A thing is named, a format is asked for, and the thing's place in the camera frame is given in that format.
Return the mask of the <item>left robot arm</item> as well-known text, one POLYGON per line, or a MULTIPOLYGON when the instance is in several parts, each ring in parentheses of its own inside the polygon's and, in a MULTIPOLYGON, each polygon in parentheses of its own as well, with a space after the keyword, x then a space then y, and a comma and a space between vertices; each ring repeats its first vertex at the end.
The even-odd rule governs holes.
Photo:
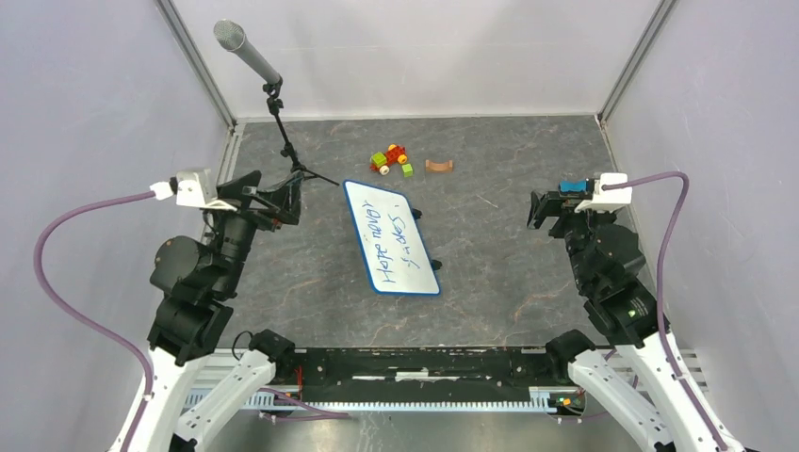
POLYGON ((261 189, 261 173, 254 170, 216 186, 209 169, 190 169, 151 186, 158 200, 175 198, 210 216, 212 236, 202 243, 177 235, 155 254, 150 283, 163 299, 147 336, 151 368, 140 384, 146 405, 132 405, 111 450, 204 451, 257 389, 294 376, 296 359, 287 352, 292 343, 262 331, 199 403, 185 406, 232 317, 227 302, 236 297, 255 234, 298 224, 303 179, 294 169, 261 189))

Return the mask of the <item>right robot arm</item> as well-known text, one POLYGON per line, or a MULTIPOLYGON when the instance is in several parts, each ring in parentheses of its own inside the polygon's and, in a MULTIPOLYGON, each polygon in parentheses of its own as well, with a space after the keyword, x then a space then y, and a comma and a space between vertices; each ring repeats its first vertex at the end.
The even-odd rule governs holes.
POLYGON ((580 331, 546 344, 544 369, 557 384, 587 391, 643 451, 743 451, 704 398, 655 297, 639 281, 645 264, 638 236, 614 213, 579 211, 580 192, 532 194, 527 225, 563 240, 579 294, 594 327, 626 359, 639 392, 580 331))

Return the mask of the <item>blue-framed whiteboard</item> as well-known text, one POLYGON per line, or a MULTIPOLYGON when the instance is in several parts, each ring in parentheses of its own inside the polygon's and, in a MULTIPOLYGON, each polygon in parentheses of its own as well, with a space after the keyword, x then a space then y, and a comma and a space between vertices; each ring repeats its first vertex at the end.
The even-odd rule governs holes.
POLYGON ((393 190, 342 183, 369 285, 379 295, 435 297, 441 287, 408 198, 393 190))

